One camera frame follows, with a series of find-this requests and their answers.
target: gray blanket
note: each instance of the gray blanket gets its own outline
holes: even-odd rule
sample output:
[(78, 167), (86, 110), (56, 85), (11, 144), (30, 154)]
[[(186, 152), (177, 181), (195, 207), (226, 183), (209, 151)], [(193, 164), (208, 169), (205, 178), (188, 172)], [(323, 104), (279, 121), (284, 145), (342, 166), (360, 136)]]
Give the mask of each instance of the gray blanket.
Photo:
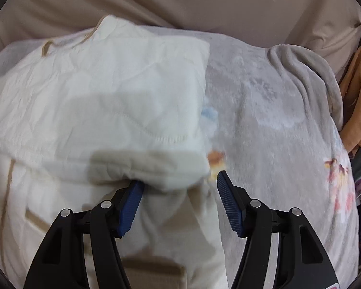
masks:
[[(297, 46), (263, 49), (219, 34), (147, 29), (210, 42), (202, 113), (210, 181), (226, 169), (235, 185), (270, 208), (301, 208), (346, 288), (357, 275), (358, 214), (349, 158), (338, 135), (341, 95), (325, 60)], [(41, 43), (21, 41), (2, 51), (0, 75)], [(215, 194), (231, 285), (245, 240), (231, 231)], [(277, 243), (274, 237), (265, 288), (273, 284)]]

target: orange garment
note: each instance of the orange garment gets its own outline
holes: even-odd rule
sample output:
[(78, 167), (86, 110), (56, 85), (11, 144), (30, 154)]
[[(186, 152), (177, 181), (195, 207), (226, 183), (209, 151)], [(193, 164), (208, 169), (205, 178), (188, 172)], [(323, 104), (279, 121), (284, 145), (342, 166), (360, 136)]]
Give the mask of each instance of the orange garment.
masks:
[(344, 127), (340, 136), (347, 152), (361, 147), (361, 47), (340, 83), (344, 105)]

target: silver screw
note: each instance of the silver screw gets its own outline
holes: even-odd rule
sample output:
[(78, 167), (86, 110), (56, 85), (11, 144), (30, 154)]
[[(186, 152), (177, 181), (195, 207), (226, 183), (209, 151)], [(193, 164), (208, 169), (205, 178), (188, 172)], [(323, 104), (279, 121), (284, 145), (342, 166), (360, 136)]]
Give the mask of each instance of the silver screw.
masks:
[(302, 211), (299, 208), (293, 208), (291, 210), (291, 212), (295, 215), (295, 216), (299, 216), (302, 214)]
[(71, 211), (69, 209), (65, 208), (60, 212), (60, 215), (62, 217), (67, 217), (70, 213), (71, 213)]
[(261, 206), (261, 203), (258, 201), (258, 200), (251, 200), (250, 201), (250, 205), (253, 207), (253, 208), (259, 208)]
[(101, 206), (102, 208), (110, 208), (111, 205), (112, 205), (112, 202), (106, 200), (106, 201), (103, 201), (100, 206)]

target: folded white clothing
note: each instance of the folded white clothing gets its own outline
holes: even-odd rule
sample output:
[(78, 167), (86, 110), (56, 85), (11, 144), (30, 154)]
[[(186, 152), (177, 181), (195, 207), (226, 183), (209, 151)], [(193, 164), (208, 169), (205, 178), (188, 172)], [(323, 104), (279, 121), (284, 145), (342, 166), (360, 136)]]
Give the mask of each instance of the folded white clothing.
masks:
[(186, 188), (209, 171), (198, 122), (209, 44), (113, 16), (0, 77), (0, 152), (69, 181)]

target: blue gripper pad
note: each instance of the blue gripper pad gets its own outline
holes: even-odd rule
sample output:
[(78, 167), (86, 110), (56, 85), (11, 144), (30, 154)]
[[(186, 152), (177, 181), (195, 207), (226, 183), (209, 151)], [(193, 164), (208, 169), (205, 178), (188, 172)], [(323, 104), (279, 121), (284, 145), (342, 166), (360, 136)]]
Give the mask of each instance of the blue gripper pad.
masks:
[(134, 220), (136, 211), (141, 201), (144, 191), (144, 183), (141, 181), (134, 181), (130, 184), (127, 192), (127, 198), (125, 199), (119, 215), (119, 225), (116, 229), (120, 237), (131, 229), (132, 222)]
[(238, 205), (238, 201), (234, 197), (233, 190), (235, 190), (235, 188), (230, 179), (228, 179), (226, 172), (221, 171), (218, 174), (217, 187), (226, 215), (229, 218), (231, 229), (233, 229), (237, 235), (241, 237), (243, 234), (242, 210)]

